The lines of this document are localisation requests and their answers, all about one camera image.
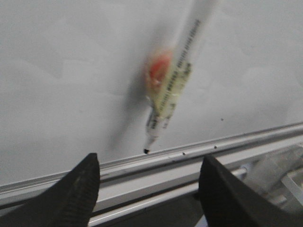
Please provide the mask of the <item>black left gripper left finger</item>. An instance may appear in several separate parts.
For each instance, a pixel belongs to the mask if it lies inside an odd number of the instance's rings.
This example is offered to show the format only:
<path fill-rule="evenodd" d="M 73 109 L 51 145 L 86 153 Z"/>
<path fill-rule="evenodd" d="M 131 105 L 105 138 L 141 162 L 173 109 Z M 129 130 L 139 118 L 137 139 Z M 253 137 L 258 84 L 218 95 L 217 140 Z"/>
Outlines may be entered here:
<path fill-rule="evenodd" d="M 100 168 L 88 154 L 65 177 L 0 218 L 2 227 L 86 227 L 96 205 Z"/>

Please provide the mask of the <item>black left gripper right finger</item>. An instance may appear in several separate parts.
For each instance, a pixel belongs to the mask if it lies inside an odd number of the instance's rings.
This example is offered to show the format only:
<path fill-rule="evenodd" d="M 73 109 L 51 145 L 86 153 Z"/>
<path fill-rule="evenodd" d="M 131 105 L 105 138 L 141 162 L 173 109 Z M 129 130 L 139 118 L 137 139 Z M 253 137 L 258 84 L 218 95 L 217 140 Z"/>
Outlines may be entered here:
<path fill-rule="evenodd" d="M 274 206 L 211 155 L 204 156 L 199 197 L 210 227 L 291 227 L 289 214 Z"/>

